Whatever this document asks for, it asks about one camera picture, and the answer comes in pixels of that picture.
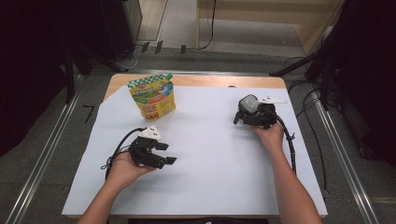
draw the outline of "wooden table edge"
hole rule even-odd
[[[146,74],[115,74],[108,84],[105,99],[126,85],[128,81],[149,77]],[[242,87],[242,88],[274,88],[286,89],[285,81],[281,77],[240,77],[240,76],[201,76],[201,75],[173,75],[171,81],[176,86],[195,87]]]

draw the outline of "snack bag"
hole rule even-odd
[[[128,82],[129,92],[143,118],[154,121],[176,108],[172,74],[144,77]]]

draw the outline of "black cable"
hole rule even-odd
[[[206,49],[209,45],[210,45],[210,43],[212,43],[212,39],[213,39],[213,33],[214,33],[214,31],[213,31],[213,27],[214,27],[214,23],[215,23],[215,12],[216,12],[216,0],[215,0],[215,2],[214,2],[214,4],[213,4],[213,14],[212,14],[212,29],[211,29],[211,36],[210,36],[210,40],[209,40],[209,42],[207,43],[207,45],[206,46],[204,46],[203,48],[199,48],[198,50],[203,50],[203,49]]]
[[[317,97],[315,99],[312,99],[311,101],[308,102],[308,105],[313,103],[312,105],[310,105],[309,107],[303,107],[303,109],[296,115],[296,118],[298,118],[301,114],[304,113],[304,110],[311,108],[317,101],[320,100],[320,97]]]
[[[305,118],[306,118],[306,120],[308,121],[308,125],[309,125],[309,127],[311,128],[311,131],[312,131],[312,133],[313,133],[313,135],[314,135],[314,137],[315,137],[315,141],[317,142],[317,145],[318,145],[318,152],[319,152],[320,162],[321,162],[322,172],[323,172],[323,189],[324,189],[324,190],[327,190],[327,175],[326,175],[326,167],[325,167],[324,159],[323,159],[323,152],[322,152],[322,149],[321,149],[319,140],[318,140],[317,133],[315,132],[314,127],[312,126],[311,120],[309,119],[309,117],[308,117],[308,115],[307,115],[307,113],[306,113],[306,108],[305,108],[305,107],[306,107],[305,101],[306,101],[306,99],[308,98],[308,96],[309,96],[312,92],[317,91],[318,89],[319,89],[319,88],[313,89],[312,91],[310,91],[310,92],[305,96],[305,98],[303,99],[303,110],[304,110]]]
[[[125,140],[126,140],[131,134],[133,134],[133,133],[135,133],[135,132],[142,132],[142,131],[144,131],[144,130],[146,130],[146,129],[142,129],[142,128],[133,129],[133,130],[131,130],[130,132],[128,132],[128,133],[122,138],[122,140],[120,141],[120,143],[119,143],[119,145],[117,146],[116,150],[114,151],[113,155],[107,159],[106,165],[104,165],[104,166],[101,167],[102,170],[104,170],[104,169],[107,168],[105,179],[107,179],[107,176],[108,176],[108,174],[110,173],[110,169],[111,169],[111,166],[113,165],[114,159],[116,159],[116,157],[120,154],[120,148],[121,148],[122,144],[125,142]]]
[[[292,82],[291,85],[289,86],[289,88],[288,88],[288,93],[290,93],[291,90],[292,90],[294,87],[296,87],[296,86],[298,86],[298,85],[301,85],[301,84],[303,84],[303,83],[314,83],[314,84],[319,84],[319,85],[321,84],[320,82],[308,81],[308,80],[294,81],[294,82]]]
[[[329,95],[327,96],[327,105],[332,106],[332,107],[337,107],[338,106],[338,99],[339,99],[339,95],[337,95],[339,90],[330,90],[329,91]]]
[[[288,58],[285,62],[283,62],[283,68],[286,68],[286,63],[287,63],[288,61],[290,61],[290,60],[293,60],[293,59],[303,59],[303,58],[304,58],[304,57],[292,57],[292,58]]]
[[[291,158],[291,169],[293,170],[293,172],[294,172],[295,174],[297,174],[296,159],[295,159],[296,152],[295,152],[295,150],[294,150],[294,145],[293,145],[293,143],[292,143],[292,140],[293,140],[294,137],[291,137],[291,136],[290,136],[289,131],[288,131],[288,129],[286,128],[285,123],[283,122],[282,118],[281,118],[278,114],[272,112],[271,110],[269,110],[269,109],[267,109],[267,108],[264,108],[264,109],[265,109],[268,113],[270,113],[272,116],[275,116],[276,119],[277,119],[277,121],[278,121],[278,122],[280,123],[280,125],[282,126],[283,132],[284,132],[285,135],[286,135],[286,140],[288,140],[288,143],[289,143],[290,158]]]

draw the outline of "left hand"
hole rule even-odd
[[[106,185],[117,191],[122,191],[131,185],[139,176],[154,171],[156,168],[134,164],[129,151],[119,154],[113,162],[108,174]]]

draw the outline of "white paper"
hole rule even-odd
[[[87,149],[78,167],[63,215],[84,213],[105,181],[106,164],[129,131],[156,125],[166,151],[177,157],[141,176],[115,201],[111,215],[132,216],[267,216],[279,215],[271,162],[257,134],[247,125],[233,124],[239,100],[248,94],[271,94],[286,104],[276,105],[296,151],[297,176],[310,193],[321,216],[327,215],[318,181],[285,89],[209,88],[175,86],[176,110],[148,122],[140,115],[126,86],[100,106]],[[132,134],[124,145],[137,137]],[[284,151],[290,157],[284,140]]]

